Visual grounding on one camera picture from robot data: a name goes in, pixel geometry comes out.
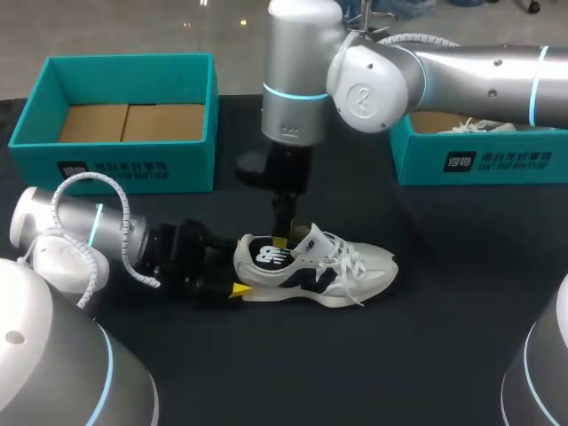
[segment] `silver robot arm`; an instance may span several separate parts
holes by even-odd
[[[566,48],[381,46],[351,36],[346,43],[327,88],[357,130],[384,130],[409,110],[568,127]]]
[[[330,97],[368,133],[411,110],[568,127],[568,48],[382,45],[348,33],[333,0],[272,0],[269,13],[262,129],[273,141],[320,142]]]

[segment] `new balance logo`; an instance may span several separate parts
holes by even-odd
[[[265,246],[260,249],[260,253],[256,256],[257,262],[265,264],[282,264],[286,257],[288,257],[288,249],[279,249],[273,246]]]

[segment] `black table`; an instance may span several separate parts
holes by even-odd
[[[271,195],[233,177],[236,155],[263,143],[260,102],[221,98],[215,192],[132,196],[132,211],[266,234]],[[22,105],[0,102],[0,257],[16,256],[10,217],[26,187],[5,147]],[[503,373],[566,273],[567,212],[562,185],[400,187],[386,135],[334,116],[298,216],[394,252],[396,288],[365,308],[214,309],[114,270],[98,321],[154,376],[162,426],[501,424]]]

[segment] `black logo on box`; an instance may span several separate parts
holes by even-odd
[[[447,153],[444,172],[470,171],[473,168],[476,155],[477,152],[475,151],[452,151]]]
[[[71,178],[73,175],[89,171],[86,162],[58,162],[57,167],[64,179]]]

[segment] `shoelace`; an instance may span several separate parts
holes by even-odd
[[[339,266],[345,294],[353,302],[359,306],[363,306],[351,293],[351,288],[354,287],[359,280],[365,278],[367,271],[361,261],[360,253],[349,242],[339,238],[337,235],[333,235],[332,233],[324,234],[334,243],[334,248],[326,259],[319,262],[319,266],[324,268]]]
[[[441,131],[440,133],[482,133],[487,131],[515,131],[515,126],[508,122],[492,122],[489,120],[481,120],[479,122],[471,122],[470,117],[465,124],[460,122],[459,126],[455,126],[451,130]]]

